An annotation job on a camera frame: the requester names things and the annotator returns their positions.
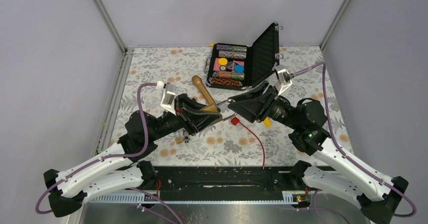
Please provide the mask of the large brass padlock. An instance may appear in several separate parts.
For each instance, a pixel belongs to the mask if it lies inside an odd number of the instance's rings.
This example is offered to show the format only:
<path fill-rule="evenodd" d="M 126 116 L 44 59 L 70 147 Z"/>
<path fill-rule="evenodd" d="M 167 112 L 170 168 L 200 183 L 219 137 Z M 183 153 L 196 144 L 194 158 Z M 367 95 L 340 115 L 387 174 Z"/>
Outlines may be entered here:
<path fill-rule="evenodd" d="M 222 102 L 219 103 L 215 103 L 215 104 L 211 104 L 211 105 L 207 105 L 203 108 L 201 108 L 200 110 L 202 111 L 207 111 L 207 112 L 213 112 L 213 113 L 220 113 L 221 109 L 220 106 L 224 105 L 224 104 L 230 104 L 230 103 L 235 103 L 236 100 L 234 99 L 226 99 Z M 237 115 L 237 113 L 233 113 L 228 117 L 222 117 L 222 121 L 227 121 L 227 120 L 231 120 L 232 118 L 234 118 Z"/>

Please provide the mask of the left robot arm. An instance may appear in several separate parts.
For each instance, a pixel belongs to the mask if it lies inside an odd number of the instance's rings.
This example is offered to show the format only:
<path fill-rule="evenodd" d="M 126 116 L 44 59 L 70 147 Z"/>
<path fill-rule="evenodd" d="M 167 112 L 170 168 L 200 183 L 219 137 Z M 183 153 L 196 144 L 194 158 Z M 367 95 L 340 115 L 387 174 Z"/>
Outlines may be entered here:
<path fill-rule="evenodd" d="M 187 94 L 175 97 L 173 105 L 159 117 L 140 108 L 125 124 L 127 133 L 106 150 L 69 170 L 47 170 L 43 177 L 54 216 L 67 216 L 91 199 L 117 190 L 151 189 L 157 174 L 144 158 L 157 149 L 156 140 L 179 130 L 195 135 L 222 120 L 215 106 L 209 110 Z"/>

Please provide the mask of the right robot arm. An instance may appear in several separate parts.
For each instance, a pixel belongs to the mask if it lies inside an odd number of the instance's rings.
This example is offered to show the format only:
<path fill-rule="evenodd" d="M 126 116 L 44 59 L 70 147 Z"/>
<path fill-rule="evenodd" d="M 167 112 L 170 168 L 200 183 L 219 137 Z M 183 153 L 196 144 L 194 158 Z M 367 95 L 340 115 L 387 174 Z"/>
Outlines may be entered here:
<path fill-rule="evenodd" d="M 374 223 L 391 222 L 408 187 L 407 180 L 381 173 L 336 143 L 324 129 L 328 118 L 319 101 L 305 98 L 292 106 L 268 82 L 228 101 L 229 109 L 249 122 L 270 118 L 291 128 L 289 139 L 297 150 L 339 172 L 334 176 L 299 161 L 289 176 L 294 189 L 309 186 L 327 191 L 359 208 Z"/>

